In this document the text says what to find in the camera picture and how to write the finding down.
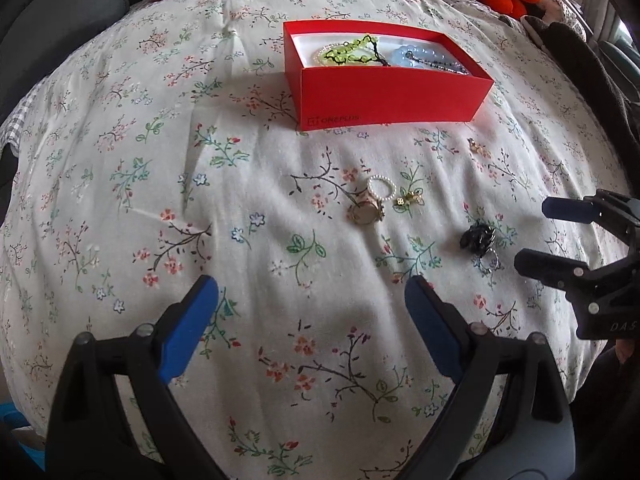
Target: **floral pattern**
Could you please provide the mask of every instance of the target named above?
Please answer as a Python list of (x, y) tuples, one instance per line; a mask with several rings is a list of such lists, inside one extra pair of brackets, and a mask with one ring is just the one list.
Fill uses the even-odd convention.
[[(309, 18), (442, 32), (494, 88), (465, 124), (303, 134), (282, 23)], [(404, 307), (410, 276), (497, 335), (545, 332), (568, 397), (598, 354), (575, 337), (562, 294), (512, 262), (524, 247), (591, 267), (623, 256), (609, 235), (540, 212), (550, 194), (625, 192), (622, 169), (556, 65), (468, 0), (141, 4), (34, 97), (0, 232), (0, 354), (41, 434), (73, 338), (153, 322), (201, 274), (217, 280), (218, 302), (169, 387), (230, 478), (397, 475), (452, 390)], [(354, 225), (348, 209), (372, 174), (420, 200)], [(477, 220), (497, 234), (490, 276), (458, 248)], [(488, 413), (498, 399), (496, 388)], [(463, 458), (482, 449), (488, 420)], [(130, 422), (158, 460), (140, 417)]]

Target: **blue gripper pad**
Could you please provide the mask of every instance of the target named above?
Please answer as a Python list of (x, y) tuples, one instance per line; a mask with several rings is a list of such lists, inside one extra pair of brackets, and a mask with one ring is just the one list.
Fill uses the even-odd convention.
[(463, 375), (460, 345), (415, 280), (404, 288), (404, 304), (438, 371), (458, 384)]
[(218, 306), (218, 284), (210, 276), (203, 276), (194, 287), (200, 285), (195, 297), (191, 291), (183, 301), (189, 301), (187, 310), (174, 331), (162, 345), (162, 360), (158, 373), (164, 384), (181, 376), (198, 346), (209, 320)]
[(600, 216), (600, 208), (584, 200), (550, 196), (542, 203), (542, 214), (547, 218), (567, 220), (578, 224), (590, 224)]

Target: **open red box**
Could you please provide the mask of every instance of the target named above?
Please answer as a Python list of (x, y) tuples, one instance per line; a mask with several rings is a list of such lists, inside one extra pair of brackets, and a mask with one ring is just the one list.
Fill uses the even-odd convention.
[[(358, 124), (466, 122), (473, 119), (494, 80), (440, 32), (393, 23), (302, 20), (284, 23), (287, 80), (300, 130)], [(348, 32), (433, 41), (471, 75), (395, 66), (305, 67), (293, 38), (299, 34)]]

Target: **metal screw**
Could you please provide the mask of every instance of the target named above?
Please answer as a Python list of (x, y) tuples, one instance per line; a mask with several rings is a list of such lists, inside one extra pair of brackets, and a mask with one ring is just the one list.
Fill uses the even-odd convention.
[(143, 323), (136, 329), (136, 334), (140, 337), (149, 337), (154, 332), (155, 327), (151, 323)]
[(531, 339), (536, 345), (546, 344), (546, 337), (544, 334), (541, 334), (540, 332), (534, 332), (533, 334), (531, 334)]
[(477, 321), (471, 323), (469, 325), (471, 332), (476, 335), (486, 335), (489, 332), (489, 329), (484, 325), (484, 323), (478, 323)]
[(86, 345), (93, 338), (94, 335), (91, 332), (81, 332), (76, 336), (75, 343), (77, 345)]

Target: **floral bed sheet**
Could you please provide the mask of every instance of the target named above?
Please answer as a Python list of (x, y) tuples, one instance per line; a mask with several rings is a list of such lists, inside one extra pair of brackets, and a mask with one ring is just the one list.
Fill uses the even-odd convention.
[[(307, 18), (444, 32), (495, 85), (467, 124), (301, 134), (282, 22)], [(433, 91), (423, 90), (425, 105)], [(422, 192), (424, 205), (354, 225), (348, 206), (377, 173)], [(404, 282), (423, 274), (496, 334), (544, 332), (572, 398), (600, 346), (577, 340), (563, 295), (520, 278), (512, 262), (524, 247), (592, 266), (622, 256), (603, 231), (540, 213), (548, 195), (596, 187), (627, 191), (583, 99), (521, 31), (466, 0), (139, 6), (73, 53), (26, 118), (0, 254), (12, 396), (44, 434), (76, 334), (130, 333), (207, 273), (220, 302), (171, 389), (223, 470), (392, 478), (452, 389), (406, 312)], [(497, 232), (502, 265), (490, 275), (458, 247), (478, 219)], [(158, 458), (120, 386), (140, 449)], [(487, 437), (499, 383), (494, 394), (469, 455)]]

